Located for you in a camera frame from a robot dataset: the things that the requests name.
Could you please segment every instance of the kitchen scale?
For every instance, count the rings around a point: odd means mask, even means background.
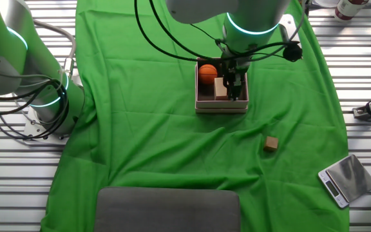
[[[319,178],[341,208],[371,190],[371,176],[355,155],[320,171]]]

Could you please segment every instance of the basketball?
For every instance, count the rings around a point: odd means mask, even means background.
[[[211,64],[205,64],[198,69],[198,79],[203,84],[214,84],[217,69]]]

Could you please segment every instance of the cardboard box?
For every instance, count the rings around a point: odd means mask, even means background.
[[[195,67],[195,94],[196,94],[196,113],[245,113],[249,103],[249,92],[247,89],[247,74],[243,84],[242,93],[237,101],[216,101],[214,99],[214,85],[201,84],[198,81],[198,69],[205,64],[212,64],[216,67],[218,77],[223,77],[220,63],[206,61],[198,58]]]

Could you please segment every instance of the green screen fabric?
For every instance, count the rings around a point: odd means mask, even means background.
[[[187,47],[219,57],[214,41],[156,8]],[[188,56],[138,3],[150,38]],[[296,21],[301,7],[287,13]],[[225,15],[198,23],[221,37]],[[133,1],[78,0],[77,64],[85,105],[59,162],[42,231],[93,231],[106,186],[228,189],[240,198],[242,231],[348,231],[318,172],[348,154],[347,134],[326,62],[308,21],[303,59],[253,63],[246,114],[195,113],[195,63],[154,50],[137,27]],[[276,30],[270,43],[281,41]],[[267,136],[279,139],[263,151]]]

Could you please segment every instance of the small wooden cube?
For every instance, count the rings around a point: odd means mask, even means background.
[[[274,137],[267,136],[264,142],[264,151],[273,152],[276,151],[278,147],[278,139]]]
[[[214,79],[214,99],[216,101],[228,101],[227,88],[223,85],[223,77]]]

